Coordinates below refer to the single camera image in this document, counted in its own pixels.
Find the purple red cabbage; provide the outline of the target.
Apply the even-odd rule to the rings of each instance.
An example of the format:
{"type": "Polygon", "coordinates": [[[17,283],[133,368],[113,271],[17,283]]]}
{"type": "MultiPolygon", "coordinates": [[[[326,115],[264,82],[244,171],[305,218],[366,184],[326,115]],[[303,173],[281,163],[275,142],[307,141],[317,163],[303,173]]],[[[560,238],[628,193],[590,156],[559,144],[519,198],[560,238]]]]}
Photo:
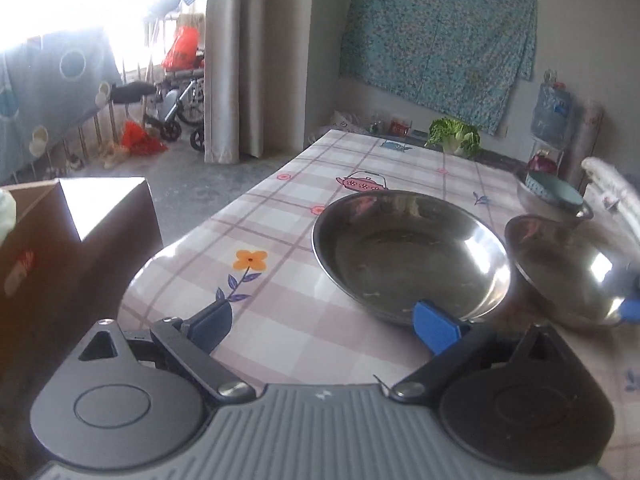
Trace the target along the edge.
{"type": "Polygon", "coordinates": [[[558,172],[558,165],[548,156],[547,152],[538,152],[529,159],[527,170],[529,172],[537,171],[543,172],[544,174],[556,174],[558,172]]]}

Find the white water dispenser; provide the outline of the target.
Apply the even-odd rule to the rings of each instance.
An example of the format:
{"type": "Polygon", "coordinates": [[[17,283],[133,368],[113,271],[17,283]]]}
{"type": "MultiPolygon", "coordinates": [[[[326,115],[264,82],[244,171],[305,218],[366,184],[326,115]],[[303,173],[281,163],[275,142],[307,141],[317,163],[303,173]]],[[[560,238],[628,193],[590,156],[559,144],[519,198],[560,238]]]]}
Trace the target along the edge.
{"type": "Polygon", "coordinates": [[[534,136],[532,152],[530,153],[529,159],[531,159],[538,152],[547,152],[548,156],[552,158],[558,165],[558,172],[555,174],[555,177],[559,177],[561,175],[561,167],[567,150],[567,145],[556,146],[534,136]]]}

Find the red snack packet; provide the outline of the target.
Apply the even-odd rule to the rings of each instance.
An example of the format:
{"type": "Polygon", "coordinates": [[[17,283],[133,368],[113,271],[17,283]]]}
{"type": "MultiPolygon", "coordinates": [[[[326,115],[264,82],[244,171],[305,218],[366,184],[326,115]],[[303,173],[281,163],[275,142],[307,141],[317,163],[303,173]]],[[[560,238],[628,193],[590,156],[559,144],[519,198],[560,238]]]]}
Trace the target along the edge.
{"type": "Polygon", "coordinates": [[[390,130],[388,133],[391,136],[408,136],[412,129],[412,121],[409,119],[393,117],[390,120],[390,130]]]}

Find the teal ceramic bowl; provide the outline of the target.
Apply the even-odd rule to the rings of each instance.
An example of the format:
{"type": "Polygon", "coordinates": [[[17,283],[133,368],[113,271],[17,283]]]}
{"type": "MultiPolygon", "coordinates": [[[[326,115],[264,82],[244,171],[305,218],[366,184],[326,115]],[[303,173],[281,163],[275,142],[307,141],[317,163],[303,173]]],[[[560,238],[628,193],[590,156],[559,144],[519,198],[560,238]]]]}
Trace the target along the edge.
{"type": "Polygon", "coordinates": [[[569,183],[554,174],[542,171],[529,171],[525,177],[529,191],[545,202],[563,208],[579,208],[584,199],[569,183]]]}

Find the white folded quilt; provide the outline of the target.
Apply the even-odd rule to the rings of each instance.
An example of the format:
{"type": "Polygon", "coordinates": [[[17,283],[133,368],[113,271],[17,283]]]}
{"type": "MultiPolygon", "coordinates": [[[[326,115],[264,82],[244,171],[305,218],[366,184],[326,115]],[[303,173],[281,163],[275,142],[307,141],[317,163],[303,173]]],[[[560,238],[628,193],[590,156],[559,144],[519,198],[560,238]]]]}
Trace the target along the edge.
{"type": "Polygon", "coordinates": [[[582,163],[599,206],[617,223],[639,240],[639,192],[617,171],[597,157],[586,157],[582,163]]]}

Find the deep stainless steel bowl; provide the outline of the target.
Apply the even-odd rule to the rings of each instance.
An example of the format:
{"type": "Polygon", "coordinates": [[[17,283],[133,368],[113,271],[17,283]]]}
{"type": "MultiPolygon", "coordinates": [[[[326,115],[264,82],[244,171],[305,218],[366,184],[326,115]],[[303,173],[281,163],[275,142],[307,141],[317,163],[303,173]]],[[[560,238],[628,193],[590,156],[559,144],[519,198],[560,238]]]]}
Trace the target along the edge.
{"type": "Polygon", "coordinates": [[[582,222],[590,221],[594,217],[592,208],[587,202],[577,209],[567,209],[543,200],[530,190],[525,184],[526,174],[517,174],[518,179],[518,200],[528,214],[544,217],[549,220],[560,222],[571,228],[576,228],[582,222]]]}

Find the blue hanging bedsheet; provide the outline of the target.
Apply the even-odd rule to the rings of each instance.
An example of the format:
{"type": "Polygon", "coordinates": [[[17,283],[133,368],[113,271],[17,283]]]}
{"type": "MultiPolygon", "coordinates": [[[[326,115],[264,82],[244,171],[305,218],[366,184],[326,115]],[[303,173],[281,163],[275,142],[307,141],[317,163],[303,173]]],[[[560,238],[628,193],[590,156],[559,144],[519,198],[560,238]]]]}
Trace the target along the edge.
{"type": "Polygon", "coordinates": [[[53,34],[1,53],[1,179],[44,155],[106,104],[120,79],[98,32],[53,34]]]}

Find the red plastic bag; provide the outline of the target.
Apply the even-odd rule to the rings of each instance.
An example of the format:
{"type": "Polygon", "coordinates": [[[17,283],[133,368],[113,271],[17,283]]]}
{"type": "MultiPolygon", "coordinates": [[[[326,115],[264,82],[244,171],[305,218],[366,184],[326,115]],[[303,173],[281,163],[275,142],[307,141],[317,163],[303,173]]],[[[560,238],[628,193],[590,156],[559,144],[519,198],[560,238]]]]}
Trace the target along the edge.
{"type": "Polygon", "coordinates": [[[196,61],[200,34],[195,27],[179,26],[162,66],[165,70],[190,70],[196,61]]]}

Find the rolled floral mat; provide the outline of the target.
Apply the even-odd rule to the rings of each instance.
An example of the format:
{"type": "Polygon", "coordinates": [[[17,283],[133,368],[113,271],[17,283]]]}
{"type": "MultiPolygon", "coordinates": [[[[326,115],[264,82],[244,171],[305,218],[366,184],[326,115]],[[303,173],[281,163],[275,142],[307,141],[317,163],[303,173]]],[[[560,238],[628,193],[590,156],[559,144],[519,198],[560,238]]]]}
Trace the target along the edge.
{"type": "Polygon", "coordinates": [[[578,191],[582,190],[585,181],[585,170],[582,161],[593,154],[604,116],[604,108],[598,101],[589,99],[582,106],[579,115],[572,149],[570,150],[570,169],[566,180],[578,191]]]}

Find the brown cardboard box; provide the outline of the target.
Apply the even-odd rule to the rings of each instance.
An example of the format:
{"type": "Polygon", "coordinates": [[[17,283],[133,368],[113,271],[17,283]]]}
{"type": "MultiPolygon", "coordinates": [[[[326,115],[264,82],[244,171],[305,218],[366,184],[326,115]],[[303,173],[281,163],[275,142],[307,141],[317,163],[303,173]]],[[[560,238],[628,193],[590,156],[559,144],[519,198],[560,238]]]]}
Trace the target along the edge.
{"type": "Polygon", "coordinates": [[[29,459],[28,411],[79,338],[114,318],[163,246],[142,177],[71,178],[6,189],[16,222],[1,244],[1,459],[29,459]]]}

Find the beige curtain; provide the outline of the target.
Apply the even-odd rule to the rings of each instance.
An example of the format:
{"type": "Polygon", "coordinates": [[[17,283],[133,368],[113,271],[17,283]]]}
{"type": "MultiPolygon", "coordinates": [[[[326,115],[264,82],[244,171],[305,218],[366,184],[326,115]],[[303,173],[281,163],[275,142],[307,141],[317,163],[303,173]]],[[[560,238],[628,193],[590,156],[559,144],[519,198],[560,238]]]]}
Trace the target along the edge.
{"type": "Polygon", "coordinates": [[[207,0],[204,162],[262,157],[266,0],[207,0]]]}

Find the teal floral wall cloth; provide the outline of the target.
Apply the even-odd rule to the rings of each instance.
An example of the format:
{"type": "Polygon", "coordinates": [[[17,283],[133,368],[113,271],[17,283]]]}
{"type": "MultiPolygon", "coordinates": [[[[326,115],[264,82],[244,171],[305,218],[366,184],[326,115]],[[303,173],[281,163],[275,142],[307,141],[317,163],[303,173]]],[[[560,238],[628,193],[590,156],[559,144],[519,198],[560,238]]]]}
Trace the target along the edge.
{"type": "Polygon", "coordinates": [[[350,0],[340,74],[497,132],[533,76],[537,0],[350,0]]]}

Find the shallow stainless steel plate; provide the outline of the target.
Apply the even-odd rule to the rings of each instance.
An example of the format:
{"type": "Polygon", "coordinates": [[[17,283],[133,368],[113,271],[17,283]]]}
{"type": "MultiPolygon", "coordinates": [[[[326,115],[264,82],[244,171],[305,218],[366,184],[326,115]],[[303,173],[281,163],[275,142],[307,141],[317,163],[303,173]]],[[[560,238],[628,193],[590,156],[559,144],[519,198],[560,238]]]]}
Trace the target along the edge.
{"type": "Polygon", "coordinates": [[[359,192],[320,214],[311,234],[319,266],[361,307],[410,325],[421,300],[477,320],[508,296],[511,263],[498,235],[463,208],[416,192],[359,192]]]}

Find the wheelchair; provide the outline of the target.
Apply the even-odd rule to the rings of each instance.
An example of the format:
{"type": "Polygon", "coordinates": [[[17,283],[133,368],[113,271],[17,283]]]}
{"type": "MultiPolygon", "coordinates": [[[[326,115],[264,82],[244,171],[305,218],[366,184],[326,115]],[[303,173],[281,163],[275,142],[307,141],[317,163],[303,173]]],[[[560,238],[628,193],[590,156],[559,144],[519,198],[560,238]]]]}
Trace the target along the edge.
{"type": "Polygon", "coordinates": [[[107,103],[142,105],[142,127],[150,127],[167,142],[176,142],[182,127],[191,128],[190,144],[194,151],[205,151],[204,133],[204,51],[196,50],[187,68],[165,70],[160,81],[135,80],[112,84],[107,103]]]}

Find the blue water jug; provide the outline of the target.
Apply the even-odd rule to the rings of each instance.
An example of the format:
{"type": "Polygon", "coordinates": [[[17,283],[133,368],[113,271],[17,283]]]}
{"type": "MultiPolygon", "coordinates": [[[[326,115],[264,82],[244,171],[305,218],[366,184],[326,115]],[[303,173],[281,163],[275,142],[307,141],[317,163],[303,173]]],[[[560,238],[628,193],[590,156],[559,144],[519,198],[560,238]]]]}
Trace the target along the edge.
{"type": "Polygon", "coordinates": [[[554,148],[564,150],[570,142],[570,118],[572,118],[573,96],[558,82],[543,82],[539,87],[533,111],[530,133],[554,148]]]}

